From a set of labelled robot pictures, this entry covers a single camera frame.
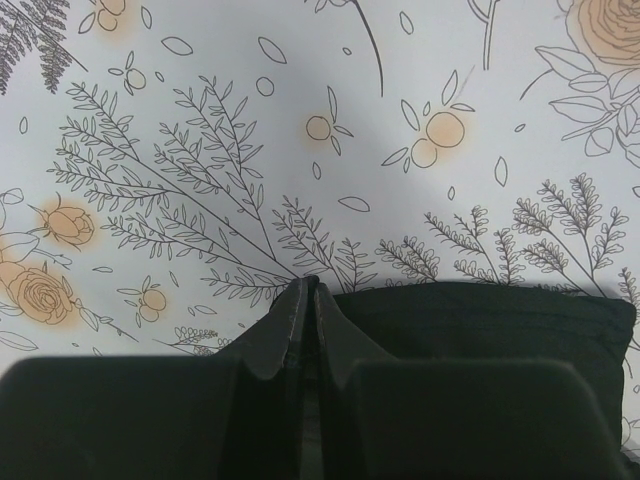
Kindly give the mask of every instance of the line drawing leaf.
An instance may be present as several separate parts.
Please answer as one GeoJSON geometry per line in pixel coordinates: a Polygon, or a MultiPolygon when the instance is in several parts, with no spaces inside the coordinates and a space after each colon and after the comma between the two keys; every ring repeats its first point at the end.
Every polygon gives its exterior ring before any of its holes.
{"type": "Polygon", "coordinates": [[[217,315],[218,314],[218,312],[216,312],[213,308],[207,307],[206,305],[196,305],[193,308],[195,308],[196,311],[202,313],[203,315],[217,315]]]}
{"type": "Polygon", "coordinates": [[[400,26],[407,35],[413,34],[413,22],[411,21],[411,18],[409,18],[409,15],[404,12],[400,12],[400,26]]]}
{"type": "Polygon", "coordinates": [[[333,119],[333,123],[336,123],[338,121],[338,101],[336,100],[336,94],[328,85],[327,93],[329,95],[329,108],[331,109],[331,118],[333,119]]]}
{"type": "Polygon", "coordinates": [[[509,179],[509,168],[507,167],[507,162],[503,157],[500,157],[496,162],[496,166],[493,169],[493,175],[502,187],[507,184],[507,180],[509,179]]]}
{"type": "Polygon", "coordinates": [[[406,100],[400,100],[400,107],[402,108],[402,114],[404,115],[404,119],[407,121],[409,126],[413,128],[416,132],[420,131],[420,120],[418,120],[418,115],[416,115],[416,111],[406,100]]]}
{"type": "Polygon", "coordinates": [[[578,92],[595,93],[609,84],[607,77],[601,73],[585,73],[569,82],[569,86],[578,92]]]}
{"type": "Polygon", "coordinates": [[[22,350],[23,352],[38,350],[38,346],[31,340],[13,332],[0,332],[0,343],[16,350],[22,350]]]}
{"type": "Polygon", "coordinates": [[[640,84],[640,69],[629,68],[614,73],[609,78],[611,98],[620,98],[638,88],[640,84]]]}
{"type": "Polygon", "coordinates": [[[609,127],[592,131],[584,145],[584,153],[588,157],[598,157],[611,152],[614,134],[609,127]]]}
{"type": "Polygon", "coordinates": [[[315,179],[320,180],[322,178],[322,169],[320,168],[320,165],[318,165],[318,162],[313,162],[312,170],[315,179]]]}
{"type": "Polygon", "coordinates": [[[153,16],[147,7],[140,7],[140,16],[142,17],[142,23],[147,27],[147,30],[151,30],[151,27],[153,26],[153,16]]]}
{"type": "Polygon", "coordinates": [[[404,158],[404,156],[409,151],[408,147],[401,148],[400,150],[393,152],[389,157],[382,162],[383,167],[388,167],[389,165],[393,165],[394,163],[398,163],[400,160],[404,158]]]}
{"type": "Polygon", "coordinates": [[[536,47],[536,52],[549,66],[567,80],[574,80],[586,73],[595,73],[596,69],[586,55],[560,47],[536,47]]]}
{"type": "Polygon", "coordinates": [[[629,135],[638,121],[638,113],[635,108],[633,108],[633,105],[625,105],[622,107],[618,112],[617,117],[618,128],[620,128],[620,131],[625,135],[629,135]]]}
{"type": "Polygon", "coordinates": [[[284,56],[280,47],[278,47],[272,40],[269,40],[267,37],[258,37],[258,45],[260,45],[262,53],[264,53],[272,62],[279,63],[281,65],[287,64],[287,57],[284,56]]]}
{"type": "Polygon", "coordinates": [[[193,47],[179,37],[166,37],[161,40],[161,43],[174,55],[187,57],[193,54],[193,47]]]}
{"type": "Polygon", "coordinates": [[[338,203],[360,213],[368,213],[371,211],[369,204],[360,197],[344,197],[338,200],[338,203]]]}
{"type": "Polygon", "coordinates": [[[549,104],[556,112],[579,123],[595,123],[607,114],[607,107],[595,97],[569,97],[549,104]]]}
{"type": "Polygon", "coordinates": [[[446,107],[457,91],[458,91],[458,71],[454,70],[453,73],[451,74],[451,77],[449,77],[449,80],[447,81],[444,88],[442,89],[442,95],[441,95],[442,105],[446,107]]]}
{"type": "Polygon", "coordinates": [[[83,35],[89,32],[93,28],[93,24],[96,22],[96,12],[91,12],[84,17],[78,26],[78,33],[83,35]]]}

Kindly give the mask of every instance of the plant stem illustration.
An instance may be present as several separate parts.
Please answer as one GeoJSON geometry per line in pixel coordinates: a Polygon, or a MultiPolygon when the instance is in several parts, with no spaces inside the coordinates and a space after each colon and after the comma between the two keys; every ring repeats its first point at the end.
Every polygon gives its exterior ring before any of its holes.
{"type": "Polygon", "coordinates": [[[484,23],[484,42],[482,53],[482,69],[489,70],[489,62],[491,60],[491,38],[493,36],[493,22],[496,15],[496,5],[500,0],[489,0],[487,11],[483,11],[476,0],[467,0],[473,14],[484,23]]]}
{"type": "Polygon", "coordinates": [[[56,93],[60,77],[72,62],[85,72],[87,68],[78,61],[61,42],[66,37],[67,0],[22,1],[21,10],[10,0],[0,1],[0,94],[7,93],[7,84],[13,67],[24,58],[27,50],[35,46],[41,53],[42,76],[51,93],[56,93]]]}
{"type": "MultiPolygon", "coordinates": [[[[255,167],[262,145],[251,143],[257,122],[241,119],[248,98],[231,105],[233,82],[218,89],[216,77],[200,80],[203,88],[197,96],[192,87],[174,89],[176,105],[190,114],[188,127],[161,122],[159,131],[166,141],[154,144],[153,159],[138,153],[139,140],[130,133],[134,117],[117,115],[117,94],[74,83],[67,93],[78,102],[76,110],[89,116],[67,118],[57,152],[65,163],[54,162],[49,172],[72,191],[84,189],[98,212],[108,209],[113,214],[102,229],[120,238],[118,248],[144,249],[150,259],[197,256],[206,264],[218,262],[211,275],[202,278],[216,287],[213,295],[238,296],[255,306],[275,297],[296,271],[316,259],[299,262],[297,257],[289,265],[284,258],[289,245],[281,244],[282,239],[275,243],[267,228],[263,176],[255,167]]],[[[280,222],[286,221],[283,227],[296,232],[295,241],[318,257],[329,236],[312,235],[321,219],[305,224],[309,219],[303,212],[311,210],[299,207],[297,199],[286,200],[284,206],[287,213],[273,210],[278,220],[274,225],[280,230],[280,222]],[[292,223],[295,216],[302,224],[292,223]]],[[[355,252],[360,244],[345,242],[354,251],[336,253],[335,262],[339,258],[348,266],[332,267],[343,290],[350,291],[375,274],[364,273],[373,263],[355,252]]],[[[332,252],[327,255],[334,261],[332,252]]]]}

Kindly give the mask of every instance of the leaf illustration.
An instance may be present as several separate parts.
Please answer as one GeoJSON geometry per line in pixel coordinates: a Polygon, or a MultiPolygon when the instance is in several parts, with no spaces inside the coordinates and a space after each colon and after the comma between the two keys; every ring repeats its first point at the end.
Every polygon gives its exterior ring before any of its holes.
{"type": "Polygon", "coordinates": [[[454,70],[453,73],[451,74],[451,77],[449,77],[449,80],[447,81],[446,85],[442,89],[442,96],[441,96],[442,105],[446,107],[457,91],[458,91],[458,72],[457,70],[454,70]]]}
{"type": "Polygon", "coordinates": [[[609,77],[609,90],[611,90],[611,98],[623,97],[640,85],[640,69],[630,68],[614,73],[609,77]]]}
{"type": "Polygon", "coordinates": [[[501,186],[505,186],[507,184],[507,180],[509,179],[509,168],[507,167],[507,162],[503,157],[500,157],[496,162],[496,166],[493,168],[493,175],[501,186]]]}
{"type": "Polygon", "coordinates": [[[142,23],[147,27],[147,30],[151,30],[151,27],[153,26],[153,17],[147,7],[140,7],[140,16],[142,17],[142,23]]]}
{"type": "Polygon", "coordinates": [[[338,101],[336,100],[336,94],[333,93],[333,89],[327,85],[327,93],[329,95],[329,108],[331,109],[331,118],[333,123],[338,121],[338,101]]]}
{"type": "Polygon", "coordinates": [[[95,23],[95,21],[96,21],[96,12],[91,12],[89,15],[84,17],[80,22],[80,26],[78,27],[78,33],[80,35],[83,35],[91,31],[91,28],[93,27],[93,24],[95,23]]]}
{"type": "Polygon", "coordinates": [[[398,163],[400,160],[404,158],[404,156],[409,151],[408,147],[401,148],[397,152],[392,153],[389,157],[382,162],[383,167],[388,167],[389,165],[393,165],[394,163],[398,163]]]}
{"type": "Polygon", "coordinates": [[[195,308],[198,312],[204,314],[204,315],[217,315],[218,312],[216,312],[213,308],[211,307],[207,307],[206,305],[196,305],[195,308]]]}
{"type": "Polygon", "coordinates": [[[0,332],[0,343],[23,352],[32,352],[38,349],[38,346],[31,340],[13,332],[0,332]]]}
{"type": "Polygon", "coordinates": [[[609,127],[598,128],[589,134],[584,146],[584,153],[588,157],[598,157],[607,154],[613,148],[613,130],[609,127]]]}
{"type": "Polygon", "coordinates": [[[21,135],[24,135],[29,131],[29,120],[27,117],[22,117],[22,120],[20,120],[19,130],[21,135]]]}
{"type": "Polygon", "coordinates": [[[340,147],[340,142],[334,135],[331,135],[331,144],[333,145],[333,149],[336,151],[338,156],[342,155],[342,148],[340,147]]]}
{"type": "Polygon", "coordinates": [[[607,107],[599,98],[570,97],[549,104],[556,112],[580,123],[595,123],[607,114],[607,107]]]}
{"type": "Polygon", "coordinates": [[[407,121],[409,126],[413,128],[416,132],[420,131],[420,121],[418,120],[418,115],[416,115],[416,111],[413,109],[409,102],[406,100],[400,101],[400,107],[402,108],[402,114],[404,115],[404,119],[407,121]]]}
{"type": "Polygon", "coordinates": [[[400,26],[404,30],[404,33],[411,35],[413,33],[413,22],[409,15],[404,12],[400,12],[400,26]]]}
{"type": "Polygon", "coordinates": [[[0,235],[4,261],[21,262],[38,246],[40,239],[30,233],[5,233],[0,235]]]}
{"type": "Polygon", "coordinates": [[[269,60],[275,63],[286,65],[287,57],[284,56],[284,53],[282,53],[280,47],[278,47],[271,40],[266,37],[258,37],[258,45],[260,45],[262,53],[264,53],[269,60]]]}
{"type": "Polygon", "coordinates": [[[322,169],[320,168],[320,165],[318,165],[317,162],[313,162],[312,170],[313,170],[313,176],[315,177],[315,179],[320,180],[320,178],[322,178],[322,169]]]}
{"type": "Polygon", "coordinates": [[[0,94],[7,93],[13,67],[37,44],[36,31],[22,13],[0,2],[0,94]]]}
{"type": "Polygon", "coordinates": [[[591,60],[575,50],[559,47],[536,47],[535,50],[558,75],[567,80],[595,73],[591,60]]]}
{"type": "Polygon", "coordinates": [[[475,112],[473,107],[470,107],[466,103],[454,103],[453,105],[451,105],[451,108],[460,112],[475,112]]]}
{"type": "Polygon", "coordinates": [[[631,130],[636,126],[636,122],[638,121],[638,113],[636,112],[633,105],[625,105],[620,109],[617,115],[618,119],[618,128],[625,135],[631,134],[631,130]]]}
{"type": "Polygon", "coordinates": [[[368,213],[371,211],[369,204],[360,197],[344,197],[338,200],[338,203],[360,213],[368,213]]]}
{"type": "Polygon", "coordinates": [[[186,57],[193,54],[193,47],[181,38],[166,37],[162,39],[161,43],[164,45],[164,48],[180,57],[186,57]]]}
{"type": "Polygon", "coordinates": [[[583,93],[599,92],[608,84],[609,80],[601,73],[586,73],[569,82],[571,88],[583,93]]]}

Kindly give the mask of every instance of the branch illustration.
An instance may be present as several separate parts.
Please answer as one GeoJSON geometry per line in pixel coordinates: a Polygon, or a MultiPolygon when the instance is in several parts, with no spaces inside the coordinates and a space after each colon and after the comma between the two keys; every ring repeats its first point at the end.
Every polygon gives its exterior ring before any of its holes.
{"type": "Polygon", "coordinates": [[[500,0],[489,0],[487,11],[484,12],[476,3],[476,0],[467,0],[471,11],[478,20],[484,23],[484,42],[482,54],[482,69],[489,70],[491,60],[491,38],[493,36],[493,22],[496,15],[496,5],[500,0]]]}
{"type": "Polygon", "coordinates": [[[65,10],[69,8],[67,0],[30,0],[20,2],[26,14],[10,0],[0,2],[0,25],[7,33],[0,33],[0,93],[6,94],[8,80],[15,66],[25,55],[25,46],[32,45],[40,51],[42,75],[45,86],[56,93],[60,77],[65,69],[76,62],[85,72],[87,68],[78,61],[61,42],[66,30],[65,10]]]}

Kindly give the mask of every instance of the fern illustration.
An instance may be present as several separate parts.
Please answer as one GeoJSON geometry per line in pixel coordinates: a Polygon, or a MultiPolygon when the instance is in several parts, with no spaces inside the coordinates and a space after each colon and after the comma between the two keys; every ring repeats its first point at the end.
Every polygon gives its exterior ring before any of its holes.
{"type": "Polygon", "coordinates": [[[460,215],[454,215],[456,225],[461,229],[461,232],[445,225],[431,212],[425,214],[425,223],[431,225],[431,230],[436,232],[436,238],[442,238],[442,243],[450,243],[451,248],[457,249],[459,253],[484,258],[486,267],[480,266],[477,260],[456,260],[453,267],[464,277],[478,283],[497,285],[517,285],[524,282],[524,278],[519,275],[519,272],[523,271],[525,267],[518,263],[520,254],[515,249],[515,241],[509,229],[501,229],[493,233],[496,237],[494,243],[500,263],[496,264],[485,250],[481,237],[488,232],[488,228],[486,228],[489,223],[486,218],[487,213],[485,208],[476,205],[471,210],[469,221],[460,215]]]}
{"type": "Polygon", "coordinates": [[[557,272],[571,285],[587,294],[579,282],[569,277],[566,268],[576,266],[596,288],[600,295],[605,296],[599,285],[596,273],[598,270],[613,264],[612,255],[621,253],[624,248],[619,240],[626,236],[620,229],[629,221],[622,215],[618,207],[609,212],[610,220],[603,222],[599,214],[603,205],[596,193],[593,180],[585,173],[570,180],[571,195],[568,196],[550,180],[542,183],[538,190],[542,205],[531,199],[518,199],[513,210],[513,229],[523,234],[534,236],[544,235],[541,241],[533,243],[523,249],[525,259],[543,273],[557,272]],[[585,255],[580,260],[579,255],[571,250],[554,229],[554,222],[560,223],[562,234],[577,236],[584,245],[585,255]],[[600,226],[600,233],[591,232],[600,226]]]}
{"type": "MultiPolygon", "coordinates": [[[[418,242],[417,237],[404,237],[400,245],[380,240],[380,246],[375,253],[382,256],[383,262],[391,263],[393,268],[400,270],[415,283],[437,282],[440,258],[432,249],[425,249],[424,242],[418,242]]],[[[387,286],[399,284],[387,281],[387,286]]]]}
{"type": "Polygon", "coordinates": [[[28,19],[11,4],[0,1],[0,93],[7,93],[7,84],[13,67],[22,60],[27,50],[37,43],[36,30],[28,19]]]}
{"type": "Polygon", "coordinates": [[[13,67],[36,46],[42,61],[47,90],[56,93],[60,77],[76,62],[88,71],[61,43],[66,39],[68,0],[29,0],[20,2],[22,10],[9,0],[0,1],[0,94],[7,93],[13,67]]]}

